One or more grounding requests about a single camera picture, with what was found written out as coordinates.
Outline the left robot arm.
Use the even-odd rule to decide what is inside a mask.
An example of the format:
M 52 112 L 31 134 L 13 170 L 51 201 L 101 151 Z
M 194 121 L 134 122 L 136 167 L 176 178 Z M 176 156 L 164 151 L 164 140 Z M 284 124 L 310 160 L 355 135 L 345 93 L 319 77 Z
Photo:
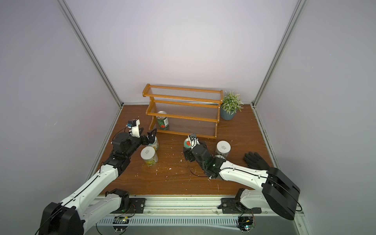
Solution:
M 91 202 L 129 166 L 131 156 L 140 146 L 155 142 L 157 129 L 146 135 L 129 132 L 118 133 L 112 140 L 113 149 L 99 170 L 79 189 L 59 203 L 51 202 L 42 213 L 38 235 L 84 235 L 91 227 L 111 212 L 127 210 L 129 194 L 115 189 L 103 200 Z

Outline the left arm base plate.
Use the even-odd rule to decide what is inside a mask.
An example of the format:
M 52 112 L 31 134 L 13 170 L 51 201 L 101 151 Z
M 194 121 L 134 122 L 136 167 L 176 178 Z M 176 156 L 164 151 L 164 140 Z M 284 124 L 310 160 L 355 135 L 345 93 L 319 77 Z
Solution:
M 112 213 L 118 214 L 142 214 L 146 205 L 145 198 L 130 198 L 125 201 L 124 205 L 121 205 L 117 210 Z

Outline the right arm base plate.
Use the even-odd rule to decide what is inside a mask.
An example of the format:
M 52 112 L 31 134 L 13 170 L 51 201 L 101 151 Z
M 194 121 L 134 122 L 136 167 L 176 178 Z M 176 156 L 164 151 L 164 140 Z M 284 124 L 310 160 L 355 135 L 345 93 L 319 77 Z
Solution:
M 246 213 L 261 214 L 261 208 L 247 208 L 234 198 L 221 198 L 221 204 L 217 207 L 224 214 Z

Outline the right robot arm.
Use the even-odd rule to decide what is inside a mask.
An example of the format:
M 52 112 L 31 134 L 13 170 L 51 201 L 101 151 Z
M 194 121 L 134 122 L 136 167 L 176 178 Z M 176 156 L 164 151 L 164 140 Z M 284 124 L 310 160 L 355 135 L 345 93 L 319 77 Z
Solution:
M 287 220 L 294 219 L 300 205 L 299 187 L 280 169 L 269 166 L 258 153 L 245 153 L 247 167 L 211 155 L 205 143 L 184 147 L 183 153 L 187 161 L 196 161 L 207 177 L 236 182 L 259 191 L 273 212 Z

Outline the sunflower seed jar green label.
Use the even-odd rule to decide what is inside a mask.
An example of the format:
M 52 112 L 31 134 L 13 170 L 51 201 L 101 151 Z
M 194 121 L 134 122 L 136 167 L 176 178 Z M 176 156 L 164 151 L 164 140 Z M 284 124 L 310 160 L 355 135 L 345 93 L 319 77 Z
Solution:
M 155 151 L 158 151 L 160 145 L 159 145 L 159 141 L 158 141 L 158 138 L 155 137 L 155 140 L 153 143 L 149 144 L 148 146 L 150 147 L 153 147 L 155 149 Z

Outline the yellow flower seed jar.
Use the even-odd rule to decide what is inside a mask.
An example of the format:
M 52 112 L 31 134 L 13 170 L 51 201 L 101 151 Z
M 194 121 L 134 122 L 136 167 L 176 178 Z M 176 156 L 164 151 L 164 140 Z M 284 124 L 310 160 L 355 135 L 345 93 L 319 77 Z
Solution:
M 141 158 L 148 166 L 153 166 L 158 162 L 158 155 L 156 150 L 151 146 L 146 146 L 141 151 Z

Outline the tomato seed jar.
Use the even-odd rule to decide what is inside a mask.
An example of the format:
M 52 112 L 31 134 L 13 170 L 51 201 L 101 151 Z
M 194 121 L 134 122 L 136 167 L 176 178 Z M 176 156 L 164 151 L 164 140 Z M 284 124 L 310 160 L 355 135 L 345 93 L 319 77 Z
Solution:
M 186 138 L 186 139 L 184 140 L 184 147 L 185 147 L 185 148 L 191 148 L 189 138 Z

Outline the white lid seed can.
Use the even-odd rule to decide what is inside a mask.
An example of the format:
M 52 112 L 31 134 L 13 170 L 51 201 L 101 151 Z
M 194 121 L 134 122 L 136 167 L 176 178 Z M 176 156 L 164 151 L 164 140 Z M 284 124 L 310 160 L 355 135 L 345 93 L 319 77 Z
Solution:
M 216 145 L 215 154 L 227 158 L 231 151 L 231 145 L 227 141 L 219 141 Z

